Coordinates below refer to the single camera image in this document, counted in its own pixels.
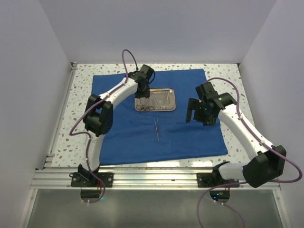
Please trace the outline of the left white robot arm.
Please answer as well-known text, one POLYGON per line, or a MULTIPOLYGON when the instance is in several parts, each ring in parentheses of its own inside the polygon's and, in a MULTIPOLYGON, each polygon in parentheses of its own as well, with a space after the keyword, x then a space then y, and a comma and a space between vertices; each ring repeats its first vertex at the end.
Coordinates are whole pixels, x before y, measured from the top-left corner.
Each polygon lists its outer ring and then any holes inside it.
POLYGON ((83 173, 82 181, 87 186, 98 183, 99 156, 102 143, 106 134, 113 125, 114 109, 130 95, 136 98, 150 97, 150 83, 155 78, 155 71, 150 67, 147 70, 139 69, 127 73, 126 76, 109 91, 101 95, 90 95, 86 104, 85 113, 75 123, 81 121, 85 130, 78 134, 86 134, 88 143, 85 149, 85 161, 78 166, 78 171, 83 173))

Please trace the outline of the blue surgical cloth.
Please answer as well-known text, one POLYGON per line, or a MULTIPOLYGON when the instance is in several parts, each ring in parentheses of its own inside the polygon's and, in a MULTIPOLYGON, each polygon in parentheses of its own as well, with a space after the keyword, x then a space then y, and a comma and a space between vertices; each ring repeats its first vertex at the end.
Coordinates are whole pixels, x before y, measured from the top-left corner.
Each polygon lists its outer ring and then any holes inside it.
POLYGON ((188 100, 197 98, 195 88, 206 81, 203 69, 159 71, 152 88, 172 88, 176 109, 171 112, 138 112, 131 95, 114 109, 113 125, 105 136, 101 165, 160 162, 226 155, 220 124, 187 123, 188 100), (159 122, 159 137, 154 119, 159 122))

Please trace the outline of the steel scissors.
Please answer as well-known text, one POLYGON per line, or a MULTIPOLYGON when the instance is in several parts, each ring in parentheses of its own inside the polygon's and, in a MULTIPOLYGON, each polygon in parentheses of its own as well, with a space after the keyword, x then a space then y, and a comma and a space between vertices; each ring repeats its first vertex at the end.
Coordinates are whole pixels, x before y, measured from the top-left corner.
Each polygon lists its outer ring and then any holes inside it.
POLYGON ((140 109, 141 111, 145 111, 146 108, 149 106, 149 98, 140 98, 140 109))

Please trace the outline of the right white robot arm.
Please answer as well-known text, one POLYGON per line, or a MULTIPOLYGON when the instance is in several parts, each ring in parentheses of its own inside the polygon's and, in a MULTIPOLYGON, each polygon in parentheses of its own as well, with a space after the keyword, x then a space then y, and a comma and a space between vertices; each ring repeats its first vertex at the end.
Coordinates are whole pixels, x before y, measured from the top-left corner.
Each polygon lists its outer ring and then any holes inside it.
POLYGON ((257 188, 283 174, 286 150, 283 146, 274 146, 265 139, 250 121, 237 111, 237 102, 229 93, 204 95, 200 99, 190 98, 186 122, 191 119, 203 123, 204 126, 215 125, 216 121, 220 120, 236 136, 250 159, 249 163, 226 161, 214 166, 211 173, 199 177, 203 187, 220 187, 246 181, 251 187, 257 188))

